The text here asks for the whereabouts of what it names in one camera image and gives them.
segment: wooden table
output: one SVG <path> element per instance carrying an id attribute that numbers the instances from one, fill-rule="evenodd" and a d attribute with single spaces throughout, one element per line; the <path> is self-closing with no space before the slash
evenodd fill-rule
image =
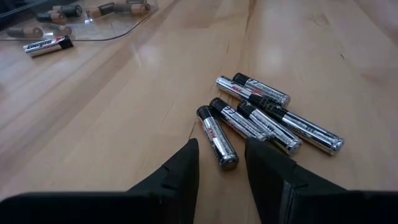
<path id="1" fill-rule="evenodd" d="M 126 190 L 189 138 L 200 143 L 196 223 L 259 223 L 241 158 L 219 170 L 196 109 L 243 72 L 346 139 L 293 158 L 347 189 L 398 190 L 398 4 L 389 0 L 163 0 L 121 39 L 35 59 L 0 42 L 0 197 Z"/>

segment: wood grain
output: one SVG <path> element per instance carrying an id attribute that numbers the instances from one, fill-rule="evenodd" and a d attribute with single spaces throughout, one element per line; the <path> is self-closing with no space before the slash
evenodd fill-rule
<path id="1" fill-rule="evenodd" d="M 121 39 L 35 59 L 23 42 L 0 42 L 0 197 L 126 190 L 197 138 L 195 222 L 259 223 L 243 140 L 225 126 L 241 163 L 220 171 L 195 114 L 216 96 L 237 105 L 214 85 L 236 72 L 346 139 L 335 157 L 305 144 L 301 166 L 347 189 L 398 190 L 398 7 L 388 3 L 163 0 Z"/>

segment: clear plastic container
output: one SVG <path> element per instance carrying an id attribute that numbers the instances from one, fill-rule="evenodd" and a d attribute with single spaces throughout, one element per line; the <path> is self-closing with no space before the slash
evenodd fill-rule
<path id="1" fill-rule="evenodd" d="M 0 40 L 61 35 L 77 41 L 109 40 L 132 31 L 157 9 L 157 0 L 0 1 Z"/>

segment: energizer battery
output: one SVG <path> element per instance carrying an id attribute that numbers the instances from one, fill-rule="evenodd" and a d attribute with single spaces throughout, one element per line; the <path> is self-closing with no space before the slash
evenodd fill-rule
<path id="1" fill-rule="evenodd" d="M 263 101 L 256 106 L 269 114 L 271 118 L 288 127 L 296 135 L 331 156 L 338 152 L 344 145 L 343 138 L 289 112 L 271 101 Z"/>
<path id="2" fill-rule="evenodd" d="M 235 150 L 226 137 L 220 124 L 211 114 L 209 107 L 199 107 L 197 115 L 202 122 L 206 136 L 214 149 L 220 167 L 223 170 L 234 169 L 239 163 L 239 157 L 236 155 Z"/>
<path id="3" fill-rule="evenodd" d="M 242 73 L 237 73 L 232 80 L 248 89 L 251 89 L 254 93 L 270 98 L 274 103 L 283 107 L 286 107 L 290 103 L 290 96 L 288 94 L 282 93 L 281 91 L 243 75 Z"/>
<path id="4" fill-rule="evenodd" d="M 65 50 L 73 47 L 69 36 L 57 37 L 55 39 L 43 40 L 34 44 L 24 46 L 25 53 L 31 57 L 54 52 L 56 50 Z"/>
<path id="5" fill-rule="evenodd" d="M 256 109 L 247 101 L 242 101 L 238 105 L 237 111 L 245 118 L 253 121 L 253 123 L 258 125 L 262 130 L 274 133 L 272 142 L 276 143 L 287 155 L 291 156 L 295 154 L 303 144 L 303 141 L 288 129 Z"/>
<path id="6" fill-rule="evenodd" d="M 245 139 L 256 138 L 259 141 L 264 141 L 272 136 L 271 132 L 265 133 L 262 131 L 253 122 L 244 118 L 220 98 L 214 98 L 210 102 L 210 107 L 223 121 L 225 121 L 225 123 Z"/>

